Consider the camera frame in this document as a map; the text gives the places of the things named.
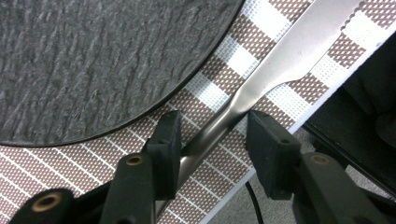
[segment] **brass screw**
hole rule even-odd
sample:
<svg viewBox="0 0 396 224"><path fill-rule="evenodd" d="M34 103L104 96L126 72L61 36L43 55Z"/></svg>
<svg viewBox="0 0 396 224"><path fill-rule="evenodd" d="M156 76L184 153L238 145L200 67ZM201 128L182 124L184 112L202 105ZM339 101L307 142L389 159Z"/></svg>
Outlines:
<svg viewBox="0 0 396 224"><path fill-rule="evenodd" d="M313 155L311 156L311 160L319 165L328 165L330 163L329 159L327 159L324 156L320 156L320 155Z"/></svg>
<svg viewBox="0 0 396 224"><path fill-rule="evenodd" d="M37 199L32 205L34 212L45 212L58 205L62 200L62 193L53 192Z"/></svg>
<svg viewBox="0 0 396 224"><path fill-rule="evenodd" d="M132 156L126 160L128 165L138 165L143 162L143 158L141 156Z"/></svg>

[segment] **knife blade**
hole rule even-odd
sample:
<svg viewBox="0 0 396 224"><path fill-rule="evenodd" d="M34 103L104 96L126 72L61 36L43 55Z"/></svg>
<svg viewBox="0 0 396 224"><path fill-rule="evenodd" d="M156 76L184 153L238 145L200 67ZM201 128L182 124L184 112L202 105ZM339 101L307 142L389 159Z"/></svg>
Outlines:
<svg viewBox="0 0 396 224"><path fill-rule="evenodd" d="M182 149L179 187L265 93L304 77L315 66L361 2L316 0L308 7L230 100ZM158 203L157 208L158 215L163 203Z"/></svg>

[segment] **wire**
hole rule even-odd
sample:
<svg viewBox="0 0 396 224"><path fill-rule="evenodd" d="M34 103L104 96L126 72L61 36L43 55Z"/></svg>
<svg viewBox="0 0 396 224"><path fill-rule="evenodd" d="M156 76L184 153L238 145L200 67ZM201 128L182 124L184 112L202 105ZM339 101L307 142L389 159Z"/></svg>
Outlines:
<svg viewBox="0 0 396 224"><path fill-rule="evenodd" d="M262 219L262 210L260 210L259 202L257 202L256 195L254 194L253 188L251 187L250 183L247 182L245 184L247 187L248 194L250 195L251 201L253 201L254 210L256 211L257 220L259 224L264 224L264 220Z"/></svg>

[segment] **gray carpet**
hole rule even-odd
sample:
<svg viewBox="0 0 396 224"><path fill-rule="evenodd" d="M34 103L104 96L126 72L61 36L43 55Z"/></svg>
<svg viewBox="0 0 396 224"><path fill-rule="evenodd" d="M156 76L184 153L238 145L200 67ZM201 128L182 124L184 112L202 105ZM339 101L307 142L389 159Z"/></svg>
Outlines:
<svg viewBox="0 0 396 224"><path fill-rule="evenodd" d="M294 136L303 144L303 153L314 150L311 145L310 136L306 131L300 129ZM389 197L385 191L377 187L373 182L365 178L352 167L348 166L346 172L358 186L382 196ZM296 223L291 210L291 201L273 201L266 198L262 185L256 175L254 175L249 182L259 201L265 224ZM248 195L247 189L243 187L238 190L209 223L258 223L253 203Z"/></svg>

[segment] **silver knife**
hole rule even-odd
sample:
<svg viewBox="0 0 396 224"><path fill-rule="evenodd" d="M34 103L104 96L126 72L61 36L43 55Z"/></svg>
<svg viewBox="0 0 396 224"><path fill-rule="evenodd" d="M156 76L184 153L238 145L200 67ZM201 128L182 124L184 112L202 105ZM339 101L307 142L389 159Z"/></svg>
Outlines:
<svg viewBox="0 0 396 224"><path fill-rule="evenodd" d="M178 186L265 93L304 77L332 46L362 0L316 0L219 112L182 149ZM157 215L165 202L156 204Z"/></svg>

